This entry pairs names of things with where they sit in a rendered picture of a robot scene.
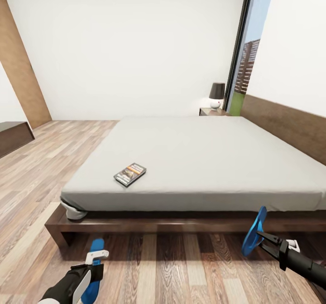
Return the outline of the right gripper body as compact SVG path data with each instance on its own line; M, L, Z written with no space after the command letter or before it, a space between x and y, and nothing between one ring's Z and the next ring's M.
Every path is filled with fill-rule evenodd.
M313 262L314 261L308 259L308 257L305 257L289 248L289 242L283 239L279 250L280 269L286 270L286 268L288 268L300 274L307 280L310 280Z

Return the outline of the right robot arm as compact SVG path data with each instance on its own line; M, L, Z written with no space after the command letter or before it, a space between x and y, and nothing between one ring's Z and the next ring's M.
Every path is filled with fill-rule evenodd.
M280 245L280 250L273 249L265 244L260 243L259 246L267 251L273 258L279 261L279 267L282 270L286 268L295 271L304 278L326 291L326 267L319 265L308 257L300 254L300 248L295 240L284 240L278 236L271 235L260 230L256 233L262 238L270 241L272 244Z

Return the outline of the hardback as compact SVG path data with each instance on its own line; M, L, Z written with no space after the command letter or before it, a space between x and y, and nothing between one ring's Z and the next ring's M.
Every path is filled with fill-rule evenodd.
M121 172L114 175L114 178L120 181L123 185L128 186L146 171L145 167L134 162Z

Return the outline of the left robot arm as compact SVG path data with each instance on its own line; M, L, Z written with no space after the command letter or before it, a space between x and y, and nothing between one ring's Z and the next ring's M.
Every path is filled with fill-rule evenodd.
M77 304L90 283L103 279L104 264L94 265L94 261L108 257L109 252L105 250L89 252L85 264L71 266L65 277L49 288L37 304Z

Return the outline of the sandal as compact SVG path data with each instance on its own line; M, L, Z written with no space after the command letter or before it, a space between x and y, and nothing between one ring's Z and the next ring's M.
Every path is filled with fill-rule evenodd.
M104 246L105 243L103 239L101 238L95 239L91 244L90 252L95 252L95 251L97 252L97 251L104 250ZM100 265L100 264L101 264L101 260L94 261L94 265ZM88 285L87 289L85 290L82 297L80 298L83 304L94 304L98 296L99 286L100 286L100 281L96 281Z
M257 230L263 231L262 226L265 221L266 215L267 215L267 209L265 206L262 206L254 224L252 225L251 229L249 230L243 242L241 252L244 257L250 256L254 248L261 243L261 242L258 243L259 235L256 233L256 231Z

